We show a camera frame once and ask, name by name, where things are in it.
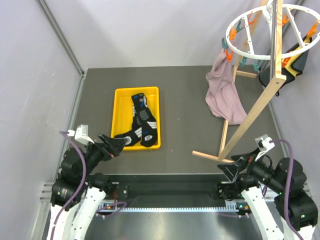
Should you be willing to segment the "white round clip hanger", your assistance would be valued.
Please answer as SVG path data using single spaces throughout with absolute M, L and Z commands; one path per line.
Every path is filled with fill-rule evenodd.
M 297 24 L 295 22 L 295 17 L 292 15 L 292 10 L 302 11 L 316 19 L 316 22 L 312 26 L 312 28 L 308 31 L 305 38 L 311 38 L 313 35 L 316 35 L 315 39 L 312 40 L 310 43 L 307 43 L 303 40 L 302 34 L 299 31 Z M 240 56 L 245 58 L 250 58 L 254 60 L 262 60 L 262 61 L 269 61 L 271 60 L 270 55 L 260 55 L 254 52 L 254 46 L 252 42 L 252 34 L 250 31 L 250 25 L 252 22 L 250 21 L 250 16 L 253 13 L 262 14 L 265 18 L 265 21 L 268 25 L 269 33 L 277 34 L 278 30 L 282 30 L 282 27 L 289 22 L 293 32 L 297 38 L 297 42 L 299 45 L 298 50 L 292 50 L 288 53 L 279 52 L 281 59 L 291 58 L 293 56 L 300 55 L 308 50 L 310 50 L 315 44 L 320 41 L 320 33 L 317 32 L 317 25 L 320 23 L 320 14 L 316 11 L 301 5 L 296 4 L 284 4 L 281 0 L 269 0 L 265 5 L 253 8 L 245 13 L 242 13 L 238 17 L 236 17 L 227 27 L 224 43 L 227 44 L 227 47 L 231 49 L 234 53 L 237 53 Z M 244 50 L 238 49 L 232 41 L 234 40 L 235 36 L 237 35 L 238 23 L 244 21 L 244 28 L 246 31 L 247 36 L 247 44 L 248 46 L 244 48 Z

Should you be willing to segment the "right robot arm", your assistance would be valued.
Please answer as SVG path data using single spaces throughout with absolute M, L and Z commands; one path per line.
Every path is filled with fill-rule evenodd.
M 240 208 L 240 215 L 252 214 L 264 240 L 310 240 L 318 224 L 318 209 L 304 190 L 307 176 L 295 159 L 282 158 L 276 168 L 263 159 L 259 149 L 232 156 L 232 163 L 219 164 L 218 168 L 228 179 L 220 183 L 220 198 L 244 198 L 249 209 Z M 273 199 L 283 229 L 277 225 L 269 210 L 261 185 L 276 193 Z

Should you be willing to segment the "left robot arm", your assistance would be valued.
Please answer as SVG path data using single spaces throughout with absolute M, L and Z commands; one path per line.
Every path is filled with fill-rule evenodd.
M 92 171 L 101 161 L 119 156 L 126 140 L 99 134 L 101 141 L 96 142 L 86 133 L 73 130 L 62 131 L 61 135 L 72 147 L 64 153 L 51 189 L 47 239 L 83 240 L 98 206 L 115 189 L 109 176 Z

